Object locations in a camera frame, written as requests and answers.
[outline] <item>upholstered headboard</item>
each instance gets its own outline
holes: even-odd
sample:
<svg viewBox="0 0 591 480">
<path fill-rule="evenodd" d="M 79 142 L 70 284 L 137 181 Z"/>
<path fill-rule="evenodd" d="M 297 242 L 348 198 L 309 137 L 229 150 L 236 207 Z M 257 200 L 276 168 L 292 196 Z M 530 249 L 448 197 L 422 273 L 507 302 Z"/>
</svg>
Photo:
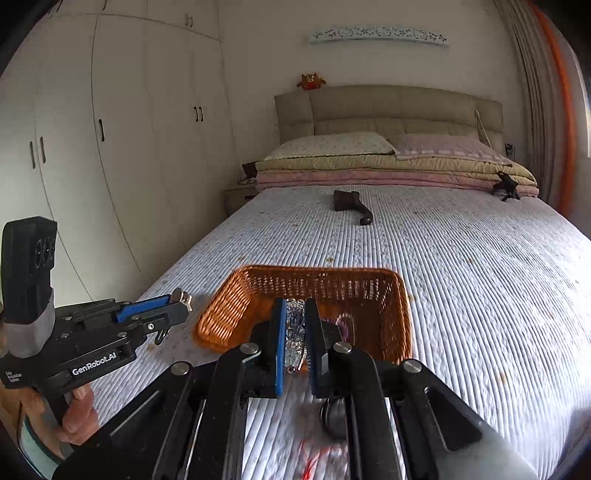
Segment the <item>upholstered headboard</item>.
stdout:
<svg viewBox="0 0 591 480">
<path fill-rule="evenodd" d="M 372 131 L 386 139 L 417 133 L 473 135 L 487 144 L 485 130 L 492 148 L 505 154 L 502 105 L 465 93 L 347 85 L 277 95 L 275 108 L 281 143 L 309 135 Z"/>
</svg>

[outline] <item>folded blanket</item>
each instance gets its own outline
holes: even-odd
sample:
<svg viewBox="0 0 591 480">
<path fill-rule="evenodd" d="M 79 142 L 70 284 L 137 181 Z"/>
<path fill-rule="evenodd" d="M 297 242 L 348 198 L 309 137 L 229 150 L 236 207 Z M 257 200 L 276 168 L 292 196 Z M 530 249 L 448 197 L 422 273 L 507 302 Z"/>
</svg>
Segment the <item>folded blanket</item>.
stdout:
<svg viewBox="0 0 591 480">
<path fill-rule="evenodd" d="M 265 170 L 351 170 L 364 168 L 392 171 L 439 171 L 496 174 L 503 171 L 511 176 L 524 177 L 534 184 L 534 176 L 525 167 L 513 162 L 497 165 L 488 162 L 454 157 L 420 157 L 399 160 L 395 155 L 341 155 L 337 157 L 281 158 L 256 163 L 259 173 Z"/>
<path fill-rule="evenodd" d="M 463 189 L 463 190 L 481 190 L 483 192 L 490 192 L 495 181 L 489 180 L 478 180 L 471 179 L 470 177 L 453 177 L 448 176 L 444 181 L 428 181 L 428 180 L 414 180 L 414 179 L 344 179 L 344 180 L 294 180 L 294 181 L 281 181 L 272 182 L 268 181 L 265 183 L 256 184 L 258 191 L 265 189 L 276 188 L 276 187 L 299 187 L 304 185 L 410 185 L 415 187 L 445 187 L 450 189 Z M 535 186 L 530 185 L 517 185 L 517 193 L 524 196 L 536 197 L 539 194 L 539 190 Z"/>
<path fill-rule="evenodd" d="M 342 180 L 426 180 L 446 182 L 455 177 L 487 180 L 497 183 L 499 177 L 493 173 L 437 170 L 376 170 L 371 168 L 352 168 L 350 170 L 264 170 L 256 180 L 259 184 L 281 183 L 286 181 L 342 181 Z M 511 176 L 518 184 L 535 187 L 535 181 L 526 177 Z"/>
</svg>

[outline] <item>white bedspread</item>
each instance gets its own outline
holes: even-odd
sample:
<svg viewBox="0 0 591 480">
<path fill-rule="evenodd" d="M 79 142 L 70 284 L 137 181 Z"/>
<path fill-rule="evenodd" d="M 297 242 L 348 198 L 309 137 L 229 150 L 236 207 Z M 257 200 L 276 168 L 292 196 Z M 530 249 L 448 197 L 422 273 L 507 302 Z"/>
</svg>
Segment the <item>white bedspread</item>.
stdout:
<svg viewBox="0 0 591 480">
<path fill-rule="evenodd" d="M 591 242 L 538 199 L 343 187 L 353 189 L 373 225 L 333 212 L 334 187 L 269 189 L 192 248 L 144 297 L 181 286 L 195 312 L 160 347 L 145 343 L 135 362 L 93 383 L 100 422 L 172 362 L 217 358 L 195 347 L 190 331 L 236 267 L 383 267 L 404 279 L 413 356 L 547 478 L 590 418 Z M 299 480 L 308 463 L 312 478 L 343 478 L 345 447 L 323 437 L 305 380 L 285 390 L 279 400 L 251 401 L 243 479 Z"/>
</svg>

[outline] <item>red object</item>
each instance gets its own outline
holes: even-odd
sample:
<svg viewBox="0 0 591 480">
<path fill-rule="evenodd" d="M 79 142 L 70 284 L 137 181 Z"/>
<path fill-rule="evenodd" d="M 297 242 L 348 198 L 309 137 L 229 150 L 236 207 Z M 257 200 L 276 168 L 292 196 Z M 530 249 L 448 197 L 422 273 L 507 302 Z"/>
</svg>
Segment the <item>red object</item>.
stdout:
<svg viewBox="0 0 591 480">
<path fill-rule="evenodd" d="M 297 83 L 297 86 L 302 87 L 304 90 L 314 90 L 322 87 L 322 84 L 324 83 L 326 83 L 326 81 L 314 72 L 309 73 L 308 75 L 302 74 L 301 80 Z"/>
</svg>

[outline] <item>orange wicker basket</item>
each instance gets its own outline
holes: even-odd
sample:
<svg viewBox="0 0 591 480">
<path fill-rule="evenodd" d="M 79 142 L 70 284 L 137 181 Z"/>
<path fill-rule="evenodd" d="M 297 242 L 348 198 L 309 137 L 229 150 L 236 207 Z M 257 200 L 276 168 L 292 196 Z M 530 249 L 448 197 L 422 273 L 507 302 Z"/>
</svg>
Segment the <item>orange wicker basket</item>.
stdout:
<svg viewBox="0 0 591 480">
<path fill-rule="evenodd" d="M 277 297 L 314 297 L 323 320 L 350 315 L 356 346 L 375 359 L 399 363 L 411 356 L 404 284 L 396 273 L 377 268 L 239 268 L 199 317 L 194 341 L 218 352 L 248 341 L 252 327 L 270 318 Z"/>
</svg>

